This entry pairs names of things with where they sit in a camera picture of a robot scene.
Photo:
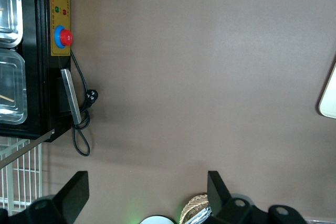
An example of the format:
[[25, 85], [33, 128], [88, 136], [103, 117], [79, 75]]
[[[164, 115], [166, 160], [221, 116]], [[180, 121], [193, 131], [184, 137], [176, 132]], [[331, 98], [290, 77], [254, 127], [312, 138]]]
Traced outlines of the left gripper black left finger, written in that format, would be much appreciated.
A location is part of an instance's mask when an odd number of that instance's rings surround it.
[[7, 222], [74, 223], [89, 195], [88, 172], [78, 171], [57, 194], [35, 200], [22, 212], [7, 216]]

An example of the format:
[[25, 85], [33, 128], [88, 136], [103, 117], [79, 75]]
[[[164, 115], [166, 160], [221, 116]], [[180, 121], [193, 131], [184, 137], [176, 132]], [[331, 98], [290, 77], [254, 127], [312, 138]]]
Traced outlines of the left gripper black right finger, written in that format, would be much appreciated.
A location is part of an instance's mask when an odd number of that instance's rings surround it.
[[232, 194], [219, 172], [207, 174], [207, 198], [212, 210], [207, 223], [268, 223], [268, 214], [245, 195]]

